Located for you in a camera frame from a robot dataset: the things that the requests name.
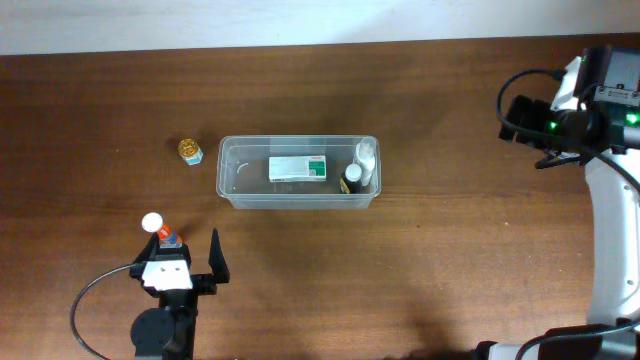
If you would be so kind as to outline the dark bottle white cap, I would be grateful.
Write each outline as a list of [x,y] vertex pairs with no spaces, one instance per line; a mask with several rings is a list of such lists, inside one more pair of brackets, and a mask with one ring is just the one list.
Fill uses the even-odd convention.
[[345,168],[340,177],[340,189],[343,194],[359,194],[362,191],[362,168],[352,163]]

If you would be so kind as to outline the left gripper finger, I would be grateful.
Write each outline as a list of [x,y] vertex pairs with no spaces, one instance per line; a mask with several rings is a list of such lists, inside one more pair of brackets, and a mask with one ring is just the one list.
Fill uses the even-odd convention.
[[224,284],[230,281],[230,271],[222,252],[219,232],[216,228],[213,229],[211,236],[208,264],[216,284]]
[[159,236],[157,233],[152,233],[149,241],[143,248],[143,250],[136,256],[133,263],[141,264],[149,261],[153,258],[158,249]]

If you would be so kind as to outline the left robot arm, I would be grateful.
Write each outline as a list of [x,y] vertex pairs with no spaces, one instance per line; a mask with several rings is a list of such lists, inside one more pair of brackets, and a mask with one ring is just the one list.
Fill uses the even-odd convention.
[[230,281],[217,230],[212,232],[208,264],[209,272],[192,274],[188,246],[163,248],[157,235],[134,259],[129,276],[158,300],[156,307],[143,311],[131,326],[136,359],[194,357],[198,300],[216,294],[219,284]]

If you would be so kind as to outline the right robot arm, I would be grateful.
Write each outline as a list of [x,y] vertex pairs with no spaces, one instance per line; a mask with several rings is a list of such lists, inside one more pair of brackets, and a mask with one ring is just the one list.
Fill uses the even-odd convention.
[[523,344],[485,341],[475,359],[636,359],[639,356],[639,52],[583,50],[550,103],[523,95],[496,110],[500,139],[544,152],[538,170],[576,163],[593,208],[594,284],[586,322]]

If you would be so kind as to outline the white green medicine box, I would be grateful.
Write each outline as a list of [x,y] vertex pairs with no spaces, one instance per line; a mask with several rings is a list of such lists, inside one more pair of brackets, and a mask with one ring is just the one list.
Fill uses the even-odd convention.
[[270,157],[268,176],[272,183],[325,181],[326,157],[324,155]]

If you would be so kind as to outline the small jar gold lid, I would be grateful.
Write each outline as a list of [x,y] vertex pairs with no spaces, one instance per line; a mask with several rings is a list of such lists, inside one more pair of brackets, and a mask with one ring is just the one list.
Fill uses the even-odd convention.
[[199,164],[203,158],[202,149],[195,140],[190,138],[183,139],[179,142],[178,153],[190,166]]

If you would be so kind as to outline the white spray bottle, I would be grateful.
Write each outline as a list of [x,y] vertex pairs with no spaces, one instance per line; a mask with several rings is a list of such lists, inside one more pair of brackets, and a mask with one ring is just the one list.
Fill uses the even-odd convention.
[[376,165],[376,140],[373,137],[363,138],[355,148],[353,162],[362,169],[361,183],[367,187]]

